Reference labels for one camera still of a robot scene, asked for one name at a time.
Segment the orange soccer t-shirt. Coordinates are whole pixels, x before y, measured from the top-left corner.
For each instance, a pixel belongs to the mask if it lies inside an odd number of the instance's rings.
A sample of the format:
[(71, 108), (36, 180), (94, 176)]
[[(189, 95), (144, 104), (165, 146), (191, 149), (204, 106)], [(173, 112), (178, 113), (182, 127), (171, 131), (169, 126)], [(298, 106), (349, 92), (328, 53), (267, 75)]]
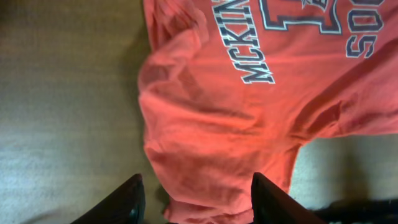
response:
[(396, 0), (145, 0), (144, 150), (172, 223), (250, 223), (315, 138), (397, 132)]

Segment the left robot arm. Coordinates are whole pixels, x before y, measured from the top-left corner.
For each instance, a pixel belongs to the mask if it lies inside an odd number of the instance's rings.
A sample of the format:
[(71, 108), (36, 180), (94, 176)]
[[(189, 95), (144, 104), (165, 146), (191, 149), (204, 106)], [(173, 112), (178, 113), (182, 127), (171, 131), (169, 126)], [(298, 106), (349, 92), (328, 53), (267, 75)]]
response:
[[(253, 223), (397, 223), (397, 199), (365, 200), (307, 210), (263, 174), (253, 174)], [(72, 224), (144, 223), (146, 198), (142, 176), (135, 174)]]

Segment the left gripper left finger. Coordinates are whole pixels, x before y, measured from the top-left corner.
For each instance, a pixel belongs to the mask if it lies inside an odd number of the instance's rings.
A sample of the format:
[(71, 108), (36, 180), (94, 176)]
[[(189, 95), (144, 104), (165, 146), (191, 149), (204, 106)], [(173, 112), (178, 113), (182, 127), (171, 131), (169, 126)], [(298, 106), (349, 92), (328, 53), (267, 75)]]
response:
[(134, 174), (71, 224), (143, 224), (145, 208), (142, 176)]

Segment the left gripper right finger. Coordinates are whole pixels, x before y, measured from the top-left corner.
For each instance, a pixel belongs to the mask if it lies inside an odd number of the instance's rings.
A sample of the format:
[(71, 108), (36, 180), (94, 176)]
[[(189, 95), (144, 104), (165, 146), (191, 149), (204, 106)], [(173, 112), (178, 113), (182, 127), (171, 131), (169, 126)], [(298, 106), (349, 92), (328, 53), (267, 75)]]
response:
[(260, 172), (251, 184), (254, 224), (326, 224)]

